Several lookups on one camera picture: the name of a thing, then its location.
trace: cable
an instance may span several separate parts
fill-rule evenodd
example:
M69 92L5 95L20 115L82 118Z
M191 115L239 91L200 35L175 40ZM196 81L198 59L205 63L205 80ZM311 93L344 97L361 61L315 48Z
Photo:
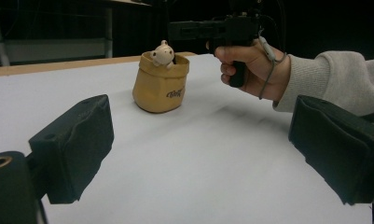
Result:
M282 51L285 51L285 40L286 40L286 13L285 13L285 6L283 0L277 0L277 4L280 8L280 14L282 17Z
M172 5L174 5L176 2L178 2L178 0L174 0L174 1L172 2Z
M163 4L164 4L164 10L165 10L165 24L169 24L170 22L170 13L169 13L169 3L167 0L163 0ZM173 43L171 42L172 40L168 37L168 27L166 26L165 28L165 39L167 40L167 42L169 43L169 46L173 47ZM177 60L175 59L175 55L174 55L174 58L173 58L173 64L177 64Z
M273 25L273 28L274 28L274 33L276 33L277 41L279 42L279 49L281 51L284 51L284 46L283 46L282 40L279 36L279 29L278 29L278 26L276 24L276 21L272 17L269 17L267 15L261 15L261 18L271 22L271 24Z
M271 49L271 46L266 41L265 37L261 36L262 32L263 32L263 29L258 32L258 39L259 39L260 45L265 50L266 55L268 56L268 59L271 61L271 70L270 70L270 72L268 74L268 77L266 78L265 83L263 84L263 87L262 87L262 89L261 89L261 91L258 95L259 100L262 100L263 92L264 92L264 90L266 89L266 86L269 83L269 79L270 79L271 75L273 74L274 67L276 66L277 63L281 63L286 57L286 52L285 52L284 55L283 55L283 58L281 60L276 59L276 55L274 54L273 50Z
M16 22L18 20L18 17L19 17L20 6L21 6L20 0L17 0L17 8L16 8L15 20L12 22L12 25L9 27L9 29L6 32L6 34L4 35L4 37L7 37L9 35L9 33L11 33L13 27L15 26L15 24L16 24Z
M25 39L28 39L30 38L31 34L32 34L32 31L33 29L35 28L35 21L37 19L37 14L38 14L38 10L41 8L41 0L38 1L38 4L37 4L37 8L35 10L35 16L33 17L33 21L32 21L32 24L30 26L30 31L27 33L27 36L25 37Z

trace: finger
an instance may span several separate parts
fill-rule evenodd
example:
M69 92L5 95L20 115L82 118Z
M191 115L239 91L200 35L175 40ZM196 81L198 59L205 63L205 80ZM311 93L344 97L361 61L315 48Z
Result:
M238 61L242 63L249 63L261 57L262 52L255 46L226 46L215 49L215 57L221 62L231 63Z
M233 76L236 73L236 68L231 64L222 63L221 72L225 75Z
M222 76L221 76L221 81L222 81L224 84L229 85L230 76L225 75L225 74L222 74Z

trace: toy bear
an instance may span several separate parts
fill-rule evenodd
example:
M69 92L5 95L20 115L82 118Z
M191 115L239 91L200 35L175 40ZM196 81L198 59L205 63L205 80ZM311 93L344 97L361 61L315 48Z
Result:
M167 69L173 66L174 50L167 44L166 40L162 40L161 44L151 51L152 63L156 66L165 65Z

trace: toy bear head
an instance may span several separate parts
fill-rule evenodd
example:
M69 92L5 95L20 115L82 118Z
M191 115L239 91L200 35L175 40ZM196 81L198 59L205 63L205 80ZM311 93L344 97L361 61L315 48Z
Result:
M156 66L169 64L173 61L174 50L167 44L166 40L162 40L161 44L151 51L151 58Z

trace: wooden table edge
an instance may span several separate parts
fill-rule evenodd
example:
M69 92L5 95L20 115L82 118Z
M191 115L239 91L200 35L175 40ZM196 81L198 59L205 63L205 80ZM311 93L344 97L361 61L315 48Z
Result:
M187 52L187 51L179 52L177 54L180 54L182 56L196 55L195 53ZM21 75L21 74L27 74L27 73L55 71L55 70L62 70L62 69L69 69L69 68L104 65L104 64L111 64L111 63L131 63L131 62L140 61L140 57L141 56L138 55L138 56L117 57L117 58L62 62L62 63L36 63L36 64L26 64L26 65L4 66L4 67L0 67L0 77L11 76L11 75Z

